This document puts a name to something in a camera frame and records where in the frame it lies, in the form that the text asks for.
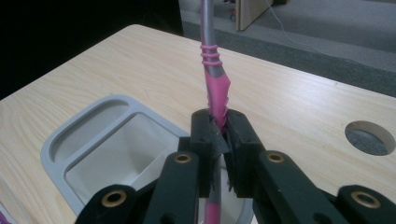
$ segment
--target circular hole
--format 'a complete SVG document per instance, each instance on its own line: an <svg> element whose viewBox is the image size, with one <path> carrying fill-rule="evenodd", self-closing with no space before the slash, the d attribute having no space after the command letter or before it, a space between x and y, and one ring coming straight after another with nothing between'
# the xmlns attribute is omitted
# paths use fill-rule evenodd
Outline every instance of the circular hole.
<svg viewBox="0 0 396 224"><path fill-rule="evenodd" d="M358 150L375 156L386 156L396 148L395 138L383 127L369 121L354 121L345 129L346 139Z"/></svg>
<svg viewBox="0 0 396 224"><path fill-rule="evenodd" d="M272 162L282 162L283 160L285 160L283 156L275 153L268 154L267 159L268 161L272 161Z"/></svg>
<svg viewBox="0 0 396 224"><path fill-rule="evenodd" d="M381 203L376 197L363 191L353 191L351 197L355 202L368 208L378 208L381 206Z"/></svg>
<svg viewBox="0 0 396 224"><path fill-rule="evenodd" d="M115 193L115 194L111 194L110 196L108 196L107 199L109 202L114 203L114 202L118 201L120 198L121 198L121 195L118 193Z"/></svg>
<svg viewBox="0 0 396 224"><path fill-rule="evenodd" d="M173 213L167 213L161 217L161 224L174 224L176 223L176 216Z"/></svg>
<svg viewBox="0 0 396 224"><path fill-rule="evenodd" d="M319 224L332 224L332 220L321 213L315 213L314 220Z"/></svg>
<svg viewBox="0 0 396 224"><path fill-rule="evenodd" d="M186 163L189 162L190 160L191 160L191 156L187 154L181 154L175 157L175 161L179 163Z"/></svg>
<svg viewBox="0 0 396 224"><path fill-rule="evenodd" d="M126 200L126 193L124 190L117 189L117 190L112 190L109 193L105 195L102 199L102 205L104 207L115 207Z"/></svg>

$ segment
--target gray floor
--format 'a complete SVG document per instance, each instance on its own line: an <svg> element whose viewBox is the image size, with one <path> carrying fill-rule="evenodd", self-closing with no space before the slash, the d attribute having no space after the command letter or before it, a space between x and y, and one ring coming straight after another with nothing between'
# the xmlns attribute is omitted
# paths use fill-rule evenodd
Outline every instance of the gray floor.
<svg viewBox="0 0 396 224"><path fill-rule="evenodd" d="M221 47L396 97L396 0L289 0L245 31L215 1ZM200 1L179 0L185 36L199 39Z"/></svg>

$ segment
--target cable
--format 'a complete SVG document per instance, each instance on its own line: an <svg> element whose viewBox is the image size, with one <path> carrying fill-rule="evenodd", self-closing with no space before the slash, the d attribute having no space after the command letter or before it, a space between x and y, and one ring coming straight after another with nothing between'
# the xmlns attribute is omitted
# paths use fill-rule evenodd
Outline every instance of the cable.
<svg viewBox="0 0 396 224"><path fill-rule="evenodd" d="M311 45L308 45L308 44L301 43L301 42L298 42L298 41L293 40L291 37L288 36L287 32L285 31L285 27L283 26L283 22L282 22L282 21L279 19L279 17L275 14L275 12L274 12L272 6L269 4L269 2L268 2L267 0L265 0L265 2L267 3L268 7L270 8L270 10L271 10L272 14L274 15L275 19L279 22L280 27L282 28L283 35L284 35L290 42L292 42L292 43L294 43L294 44L297 44L297 45L301 45L301 46L308 47L309 49L312 49L314 52L316 52L316 53L318 53L318 54L322 54L322 55L329 56L329 57L333 57L333 58L337 58L337 59L350 60L350 61L352 61L352 62L354 62L354 63L358 63L358 64L361 64L361 65L367 66L367 65L364 64L364 63L360 63L360 62L358 62L358 61L356 61L356 60L353 60L353 59L350 59L350 58L343 58L343 57L338 57L338 56L334 56L334 55L331 55L331 54L323 53L323 52L321 52L321 51L315 49L315 48L312 47Z"/></svg>

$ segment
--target screw hole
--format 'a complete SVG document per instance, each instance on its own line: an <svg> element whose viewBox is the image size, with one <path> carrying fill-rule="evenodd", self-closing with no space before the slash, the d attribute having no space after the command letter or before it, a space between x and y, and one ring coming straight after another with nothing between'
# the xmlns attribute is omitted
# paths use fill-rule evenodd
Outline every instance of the screw hole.
<svg viewBox="0 0 396 224"><path fill-rule="evenodd" d="M124 190L116 189L107 193L102 198L102 205L104 207L116 207L126 200L126 193Z"/></svg>
<svg viewBox="0 0 396 224"><path fill-rule="evenodd" d="M363 191L353 191L351 197L355 202L368 208L378 208L381 206L381 203L376 197Z"/></svg>
<svg viewBox="0 0 396 224"><path fill-rule="evenodd" d="M275 153L268 154L267 159L268 159L268 161L272 161L272 162L282 162L285 160L282 155L275 154Z"/></svg>
<svg viewBox="0 0 396 224"><path fill-rule="evenodd" d="M186 163L186 162L191 161L191 156L187 155L187 154L177 155L177 156L175 156L175 161L177 161L179 163Z"/></svg>

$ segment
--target round hole in table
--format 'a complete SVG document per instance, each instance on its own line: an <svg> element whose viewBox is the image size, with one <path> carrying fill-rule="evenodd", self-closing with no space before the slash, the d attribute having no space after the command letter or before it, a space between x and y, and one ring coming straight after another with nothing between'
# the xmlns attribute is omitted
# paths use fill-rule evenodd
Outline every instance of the round hole in table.
<svg viewBox="0 0 396 224"><path fill-rule="evenodd" d="M396 148L392 134L370 121L358 120L349 123L345 135L352 146L370 155L386 156Z"/></svg>

